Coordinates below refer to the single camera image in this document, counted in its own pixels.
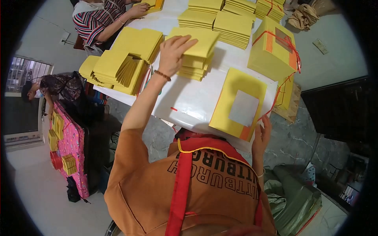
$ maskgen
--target table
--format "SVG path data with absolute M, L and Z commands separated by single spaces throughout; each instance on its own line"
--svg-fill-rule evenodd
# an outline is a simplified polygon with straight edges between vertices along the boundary
M 178 27 L 177 17 L 187 9 L 187 2 L 187 0 L 165 0 L 162 11 L 148 14 L 144 19 L 133 20 L 127 26 L 136 29 L 150 28 L 168 35 L 172 27 Z M 209 127 L 209 122 L 230 67 L 250 74 L 267 84 L 260 117 L 271 109 L 278 82 L 247 68 L 252 46 L 252 34 L 261 22 L 260 19 L 256 19 L 254 22 L 249 45 L 245 50 L 218 41 L 215 45 L 210 69 L 201 82 L 178 75 L 172 76 L 172 81 L 164 86 L 161 95 L 158 96 L 152 115 L 193 132 L 224 137 L 233 147 L 251 153 L 254 134 L 251 141 L 247 142 Z M 154 69 L 159 68 L 159 58 L 160 54 L 152 64 Z M 93 88 L 130 106 L 136 99 L 135 96 L 113 89 L 98 86 L 93 86 Z

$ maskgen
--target floral shirt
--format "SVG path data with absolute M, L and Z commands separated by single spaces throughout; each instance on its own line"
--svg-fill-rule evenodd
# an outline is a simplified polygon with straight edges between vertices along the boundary
M 79 98 L 83 85 L 78 77 L 46 75 L 41 77 L 39 90 L 43 95 L 48 90 L 51 95 L 61 94 L 64 99 L 75 101 Z

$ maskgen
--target pink cloth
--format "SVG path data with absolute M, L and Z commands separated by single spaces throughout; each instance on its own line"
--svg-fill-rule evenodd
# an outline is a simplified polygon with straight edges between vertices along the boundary
M 71 176 L 76 182 L 80 196 L 87 198 L 89 197 L 89 190 L 87 175 L 84 174 L 84 130 L 72 120 L 60 104 L 55 102 L 54 108 L 64 120 L 64 138 L 58 141 L 59 156 L 62 157 L 71 154 L 75 158 L 77 172 Z M 59 169 L 59 172 L 65 178 L 68 177 L 63 168 Z

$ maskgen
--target bracelet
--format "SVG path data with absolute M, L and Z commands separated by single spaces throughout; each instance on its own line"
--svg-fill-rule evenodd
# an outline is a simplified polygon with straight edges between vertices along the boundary
M 265 174 L 265 168 L 264 168 L 264 172 L 261 175 L 258 175 L 257 178 L 262 177 L 264 174 Z
M 154 70 L 153 72 L 156 73 L 156 74 L 158 74 L 158 75 L 160 75 L 160 76 L 163 76 L 163 77 L 166 78 L 168 81 L 170 81 L 170 77 L 167 76 L 167 75 L 165 75 L 165 74 L 163 74 L 163 73 L 161 73 L 160 71 L 158 71 L 158 70 Z

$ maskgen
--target wooden board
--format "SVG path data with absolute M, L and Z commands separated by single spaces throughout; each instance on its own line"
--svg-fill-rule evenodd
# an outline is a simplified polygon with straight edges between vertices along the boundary
M 291 92 L 290 98 L 290 105 L 289 109 L 282 110 L 277 108 L 276 106 L 273 107 L 273 112 L 279 114 L 283 118 L 285 118 L 289 123 L 294 123 L 295 119 L 297 118 L 298 106 L 299 106 L 299 99 L 301 98 L 302 88 L 294 83 L 293 84 L 293 91 Z

